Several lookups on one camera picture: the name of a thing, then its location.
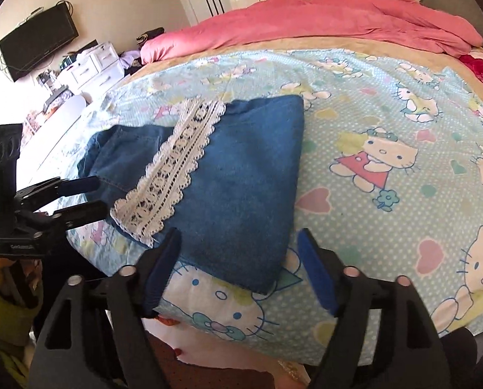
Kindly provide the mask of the olive green sleeve forearm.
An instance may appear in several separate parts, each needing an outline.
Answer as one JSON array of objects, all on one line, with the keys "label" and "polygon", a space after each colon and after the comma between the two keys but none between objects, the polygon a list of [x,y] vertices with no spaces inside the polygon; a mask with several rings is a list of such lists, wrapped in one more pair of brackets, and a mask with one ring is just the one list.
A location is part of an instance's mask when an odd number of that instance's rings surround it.
[{"label": "olive green sleeve forearm", "polygon": [[39,305],[33,309],[15,306],[0,295],[0,361],[20,388],[27,387],[29,367],[36,348],[29,333],[43,304],[41,282],[33,294],[39,297]]}]

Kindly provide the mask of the person's left hand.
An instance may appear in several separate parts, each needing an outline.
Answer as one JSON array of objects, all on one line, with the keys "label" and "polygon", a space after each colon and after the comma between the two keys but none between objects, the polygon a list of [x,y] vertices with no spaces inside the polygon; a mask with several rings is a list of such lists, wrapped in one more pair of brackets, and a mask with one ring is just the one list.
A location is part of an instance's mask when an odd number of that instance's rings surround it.
[{"label": "person's left hand", "polygon": [[[0,294],[3,294],[4,296],[11,294],[11,283],[10,280],[6,278],[4,270],[12,266],[14,263],[15,261],[13,260],[0,258]],[[30,289],[35,291],[42,278],[41,261],[20,260],[19,264],[22,267],[25,282],[29,285]]]}]

